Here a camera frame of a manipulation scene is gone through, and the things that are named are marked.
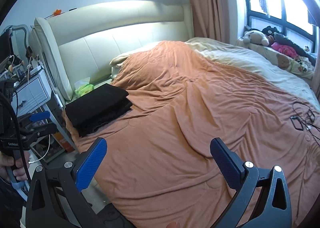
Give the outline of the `orange bed blanket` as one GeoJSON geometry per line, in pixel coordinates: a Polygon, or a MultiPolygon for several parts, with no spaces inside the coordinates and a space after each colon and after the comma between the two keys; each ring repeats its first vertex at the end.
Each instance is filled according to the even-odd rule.
{"type": "Polygon", "coordinates": [[[319,102],[214,61],[221,47],[206,39],[165,41],[135,53],[112,83],[128,92],[127,113],[84,137],[64,115],[80,152],[98,137],[107,141],[95,179],[136,227],[210,227],[217,220],[234,191],[210,153],[213,138],[255,166],[283,169],[293,227],[319,195],[319,132],[296,130],[290,120],[299,113],[319,126],[319,102]]]}

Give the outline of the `peach curtain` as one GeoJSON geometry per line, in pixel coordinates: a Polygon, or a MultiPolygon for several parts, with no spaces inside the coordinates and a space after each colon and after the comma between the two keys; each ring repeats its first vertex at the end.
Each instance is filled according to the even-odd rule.
{"type": "Polygon", "coordinates": [[[190,0],[194,36],[228,41],[227,0],[190,0]]]}

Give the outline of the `green tissue pack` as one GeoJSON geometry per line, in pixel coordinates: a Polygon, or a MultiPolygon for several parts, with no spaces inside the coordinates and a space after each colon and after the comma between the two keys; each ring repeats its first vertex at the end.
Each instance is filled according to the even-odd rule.
{"type": "Polygon", "coordinates": [[[93,84],[90,83],[91,78],[87,77],[75,82],[75,95],[77,98],[82,97],[94,90],[93,84]]]}

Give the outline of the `window with dark frame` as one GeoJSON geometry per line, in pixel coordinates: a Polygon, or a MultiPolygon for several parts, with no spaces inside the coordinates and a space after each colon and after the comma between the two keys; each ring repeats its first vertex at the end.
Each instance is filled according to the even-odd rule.
{"type": "Polygon", "coordinates": [[[275,27],[301,48],[310,52],[318,48],[319,27],[309,22],[311,13],[303,0],[266,0],[268,12],[259,0],[246,0],[247,25],[263,29],[275,27]]]}

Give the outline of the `white bedside drawer cabinet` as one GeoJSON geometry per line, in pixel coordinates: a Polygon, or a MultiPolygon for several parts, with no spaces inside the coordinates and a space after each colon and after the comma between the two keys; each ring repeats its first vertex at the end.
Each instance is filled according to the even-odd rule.
{"type": "Polygon", "coordinates": [[[53,91],[45,70],[41,67],[32,70],[19,84],[12,97],[11,105],[17,116],[36,110],[49,110],[56,118],[60,118],[62,114],[62,103],[53,91]]]}

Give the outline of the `cream padded headboard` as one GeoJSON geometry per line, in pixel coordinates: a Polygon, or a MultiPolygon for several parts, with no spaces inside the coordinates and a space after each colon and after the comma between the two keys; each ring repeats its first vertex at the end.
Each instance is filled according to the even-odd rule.
{"type": "Polygon", "coordinates": [[[29,45],[39,56],[53,91],[73,99],[75,83],[93,84],[111,76],[120,54],[160,41],[187,41],[194,35],[190,4],[125,0],[84,6],[44,19],[37,17],[29,45]]]}

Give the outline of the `folded black garment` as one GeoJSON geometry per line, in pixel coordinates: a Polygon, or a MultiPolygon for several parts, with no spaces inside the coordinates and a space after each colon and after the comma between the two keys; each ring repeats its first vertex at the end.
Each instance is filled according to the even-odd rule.
{"type": "Polygon", "coordinates": [[[66,105],[65,111],[80,137],[94,133],[131,109],[129,93],[119,87],[103,84],[66,105]]]}

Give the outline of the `pile of plush toys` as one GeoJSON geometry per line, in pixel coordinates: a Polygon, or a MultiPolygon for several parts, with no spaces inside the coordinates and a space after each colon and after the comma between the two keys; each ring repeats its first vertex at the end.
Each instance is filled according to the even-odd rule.
{"type": "Polygon", "coordinates": [[[284,36],[277,28],[267,26],[263,30],[249,29],[240,37],[237,46],[259,53],[280,69],[311,80],[316,66],[316,57],[309,47],[300,47],[284,36]]]}

